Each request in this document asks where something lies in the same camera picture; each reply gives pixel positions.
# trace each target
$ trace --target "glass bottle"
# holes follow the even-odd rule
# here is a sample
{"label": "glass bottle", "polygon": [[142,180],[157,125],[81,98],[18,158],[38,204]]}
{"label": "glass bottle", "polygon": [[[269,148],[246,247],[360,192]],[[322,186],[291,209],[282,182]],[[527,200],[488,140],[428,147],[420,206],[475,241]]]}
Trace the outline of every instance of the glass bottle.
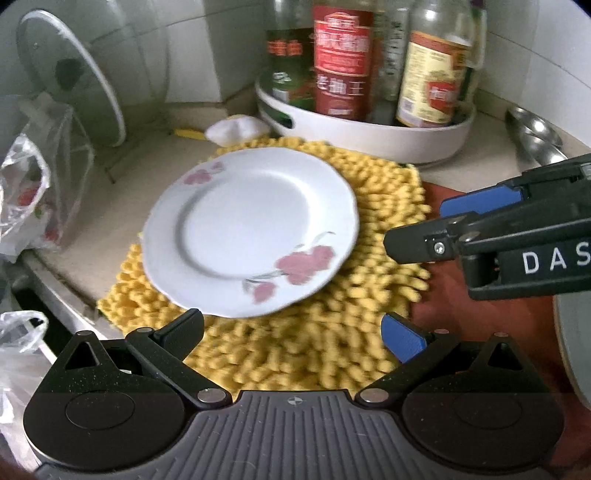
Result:
{"label": "glass bottle", "polygon": [[374,88],[376,99],[368,121],[392,125],[402,83],[410,33],[410,12],[414,0],[381,0],[381,2],[384,10],[384,44],[378,82]]}
{"label": "glass bottle", "polygon": [[486,5],[484,0],[470,0],[472,18],[474,19],[474,43],[472,51],[466,57],[466,77],[460,89],[459,101],[468,109],[474,102],[474,94],[480,81],[480,73],[484,68],[486,53]]}
{"label": "glass bottle", "polygon": [[469,0],[417,0],[397,119],[408,127],[449,125],[466,74],[474,23]]}
{"label": "glass bottle", "polygon": [[369,113],[378,0],[314,2],[316,112],[364,121]]}
{"label": "glass bottle", "polygon": [[306,110],[314,109],[313,0],[267,0],[265,28],[272,94]]}

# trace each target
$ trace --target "white plate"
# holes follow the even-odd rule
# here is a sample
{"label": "white plate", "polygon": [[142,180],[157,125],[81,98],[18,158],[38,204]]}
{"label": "white plate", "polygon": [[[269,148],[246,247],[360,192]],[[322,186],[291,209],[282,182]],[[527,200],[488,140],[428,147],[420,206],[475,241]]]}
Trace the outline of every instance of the white plate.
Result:
{"label": "white plate", "polygon": [[554,298],[554,325],[560,355],[574,392],[591,410],[591,291]]}
{"label": "white plate", "polygon": [[258,316],[326,285],[358,230],[355,195],[330,165],[286,148],[240,150],[164,192],[144,227],[144,269],[181,307]]}

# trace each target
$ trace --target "yellow chenille mat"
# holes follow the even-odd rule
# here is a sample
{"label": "yellow chenille mat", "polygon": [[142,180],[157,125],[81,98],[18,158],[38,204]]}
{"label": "yellow chenille mat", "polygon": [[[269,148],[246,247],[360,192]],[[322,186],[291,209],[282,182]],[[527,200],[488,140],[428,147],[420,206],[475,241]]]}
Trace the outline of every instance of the yellow chenille mat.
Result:
{"label": "yellow chenille mat", "polygon": [[[360,390],[396,367],[384,348],[380,324],[385,312],[408,316],[409,302],[428,289],[429,272],[418,264],[398,265],[382,244],[396,226],[425,219],[416,168],[322,142],[262,139],[243,148],[286,147],[331,164],[353,187],[359,208],[359,238],[335,278],[320,292],[271,315],[250,319],[206,316],[203,340],[185,363],[232,394],[240,390]],[[125,334],[161,328],[183,310],[146,278],[141,247],[132,245],[118,283],[98,307]]]}

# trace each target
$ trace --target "bottle label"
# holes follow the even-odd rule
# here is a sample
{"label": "bottle label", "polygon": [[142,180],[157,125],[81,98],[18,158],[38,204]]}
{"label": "bottle label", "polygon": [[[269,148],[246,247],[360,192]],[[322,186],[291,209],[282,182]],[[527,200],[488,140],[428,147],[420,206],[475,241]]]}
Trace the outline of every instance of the bottle label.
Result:
{"label": "bottle label", "polygon": [[316,111],[365,120],[369,109],[374,13],[316,5]]}
{"label": "bottle label", "polygon": [[398,76],[404,68],[404,50],[408,38],[408,11],[397,10],[389,19],[385,48],[384,73]]}
{"label": "bottle label", "polygon": [[285,103],[314,109],[314,29],[267,30],[273,96]]}
{"label": "bottle label", "polygon": [[409,127],[442,127],[451,121],[469,48],[425,33],[411,33],[398,120]]}

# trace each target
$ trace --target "red cutting board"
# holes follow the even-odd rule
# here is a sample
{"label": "red cutting board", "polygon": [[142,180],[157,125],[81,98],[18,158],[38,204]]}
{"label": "red cutting board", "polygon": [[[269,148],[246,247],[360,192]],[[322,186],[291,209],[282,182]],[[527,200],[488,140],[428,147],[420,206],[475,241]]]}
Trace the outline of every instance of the red cutting board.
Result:
{"label": "red cutting board", "polygon": [[[439,214],[444,199],[461,192],[426,183],[427,202]],[[413,305],[413,322],[426,329],[446,328],[464,340],[486,340],[495,332],[509,333],[527,353],[546,383],[558,393],[565,431],[553,464],[570,466],[591,459],[591,411],[579,402],[564,370],[554,331],[552,297],[474,301],[468,297],[462,273],[453,261],[430,264],[430,291]]]}

